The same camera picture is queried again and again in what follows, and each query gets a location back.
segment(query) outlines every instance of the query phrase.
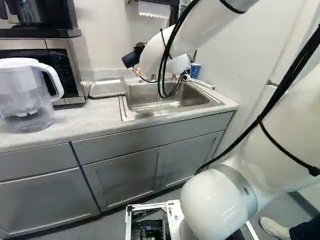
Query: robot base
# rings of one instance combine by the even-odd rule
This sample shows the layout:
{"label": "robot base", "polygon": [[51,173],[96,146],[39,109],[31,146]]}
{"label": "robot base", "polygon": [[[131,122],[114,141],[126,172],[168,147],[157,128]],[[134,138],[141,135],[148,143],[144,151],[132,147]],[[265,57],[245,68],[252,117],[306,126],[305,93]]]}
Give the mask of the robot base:
{"label": "robot base", "polygon": [[[139,213],[139,219],[146,218],[150,219],[150,215],[157,211],[164,213],[165,219],[163,219],[163,232],[166,232],[166,225],[169,228],[169,236],[171,240],[199,240],[189,228],[185,216],[182,212],[179,200],[170,200],[166,202],[152,203],[152,204],[134,204],[126,207],[125,223],[125,240],[132,240],[135,237],[132,235],[135,231],[133,229],[133,216],[135,213]],[[259,240],[250,222],[245,223],[245,229],[249,233],[252,240]],[[163,240],[169,240],[166,234],[163,235]]]}

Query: pitcher handle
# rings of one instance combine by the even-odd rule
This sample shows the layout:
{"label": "pitcher handle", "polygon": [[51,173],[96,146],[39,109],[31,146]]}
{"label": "pitcher handle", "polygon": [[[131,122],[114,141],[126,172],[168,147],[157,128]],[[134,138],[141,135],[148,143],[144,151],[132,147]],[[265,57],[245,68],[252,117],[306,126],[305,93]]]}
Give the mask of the pitcher handle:
{"label": "pitcher handle", "polygon": [[55,101],[59,100],[60,98],[62,98],[62,96],[65,94],[65,91],[64,91],[64,88],[62,87],[60,78],[59,78],[56,70],[53,67],[46,65],[44,63],[41,63],[41,62],[32,63],[31,66],[34,68],[38,68],[43,72],[48,73],[48,75],[50,76],[51,82],[52,82],[52,84],[56,90],[56,93],[57,93],[55,96],[51,96],[51,98],[50,98],[51,102],[55,102]]}

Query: robotic arm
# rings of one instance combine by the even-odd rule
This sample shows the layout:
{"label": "robotic arm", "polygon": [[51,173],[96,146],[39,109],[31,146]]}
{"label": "robotic arm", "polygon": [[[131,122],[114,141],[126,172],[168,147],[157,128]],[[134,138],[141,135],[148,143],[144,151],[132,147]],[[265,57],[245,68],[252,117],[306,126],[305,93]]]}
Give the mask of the robotic arm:
{"label": "robotic arm", "polygon": [[[170,48],[170,55],[174,58],[194,51],[244,14],[256,2],[258,0],[200,0],[177,32]],[[174,27],[173,25],[162,33],[159,32],[144,47],[139,59],[141,73],[144,76],[149,77],[158,73],[165,50],[164,41],[168,42]],[[176,74],[179,70],[171,67],[169,71]]]}
{"label": "robotic arm", "polygon": [[[257,1],[198,1],[176,32],[170,55],[175,58],[198,48]],[[143,75],[157,73],[164,42],[173,29],[158,33],[144,47],[139,59]],[[320,31],[312,37],[318,39],[313,46],[317,48]],[[183,186],[181,240],[224,240],[278,196],[320,181],[319,76],[320,64],[271,107],[260,126],[248,132],[240,153],[195,175]],[[303,162],[285,154],[270,137]]]}

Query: person's leg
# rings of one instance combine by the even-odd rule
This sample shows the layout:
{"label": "person's leg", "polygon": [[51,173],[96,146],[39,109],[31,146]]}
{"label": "person's leg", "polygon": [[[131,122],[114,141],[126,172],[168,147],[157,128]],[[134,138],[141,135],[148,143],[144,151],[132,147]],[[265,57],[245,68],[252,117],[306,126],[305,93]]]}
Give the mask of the person's leg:
{"label": "person's leg", "polygon": [[290,238],[289,228],[281,226],[268,217],[260,218],[260,225],[267,234],[281,240],[293,240]]}
{"label": "person's leg", "polygon": [[289,230],[292,240],[320,240],[320,215]]}

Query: paper towel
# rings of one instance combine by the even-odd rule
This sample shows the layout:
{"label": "paper towel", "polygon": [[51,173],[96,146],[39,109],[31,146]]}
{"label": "paper towel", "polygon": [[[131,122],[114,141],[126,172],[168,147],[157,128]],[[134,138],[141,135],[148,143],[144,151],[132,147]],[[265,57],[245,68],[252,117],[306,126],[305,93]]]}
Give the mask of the paper towel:
{"label": "paper towel", "polygon": [[170,5],[139,1],[139,14],[141,16],[168,19],[170,17]]}

